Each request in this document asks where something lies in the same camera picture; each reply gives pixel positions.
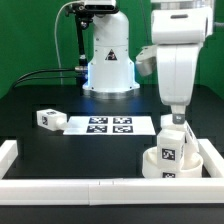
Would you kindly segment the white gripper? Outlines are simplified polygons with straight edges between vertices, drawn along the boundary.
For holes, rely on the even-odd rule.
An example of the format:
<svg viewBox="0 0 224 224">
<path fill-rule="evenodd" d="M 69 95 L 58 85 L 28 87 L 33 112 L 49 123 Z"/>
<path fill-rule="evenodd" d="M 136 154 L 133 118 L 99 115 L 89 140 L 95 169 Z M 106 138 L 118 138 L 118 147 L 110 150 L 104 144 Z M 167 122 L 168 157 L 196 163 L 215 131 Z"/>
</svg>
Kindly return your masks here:
<svg viewBox="0 0 224 224">
<path fill-rule="evenodd" d="M 201 44 L 159 45 L 157 75 L 161 101 L 170 106 L 172 122 L 182 125 L 191 101 Z"/>
</svg>

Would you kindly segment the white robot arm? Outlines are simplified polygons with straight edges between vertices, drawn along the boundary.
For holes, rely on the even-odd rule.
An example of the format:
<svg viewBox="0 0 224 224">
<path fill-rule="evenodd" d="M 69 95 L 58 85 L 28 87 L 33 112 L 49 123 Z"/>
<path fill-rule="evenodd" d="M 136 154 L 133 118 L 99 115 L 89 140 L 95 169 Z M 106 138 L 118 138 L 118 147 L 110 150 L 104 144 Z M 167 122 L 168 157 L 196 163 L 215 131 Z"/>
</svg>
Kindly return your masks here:
<svg viewBox="0 0 224 224">
<path fill-rule="evenodd" d="M 175 124 L 185 122 L 191 101 L 198 55 L 213 33 L 215 0 L 151 0 L 152 44 L 131 62 L 128 21 L 115 11 L 116 0 L 84 0 L 93 15 L 94 56 L 88 65 L 86 89 L 106 96 L 134 86 L 133 70 L 143 76 L 156 71 L 160 98 Z"/>
</svg>

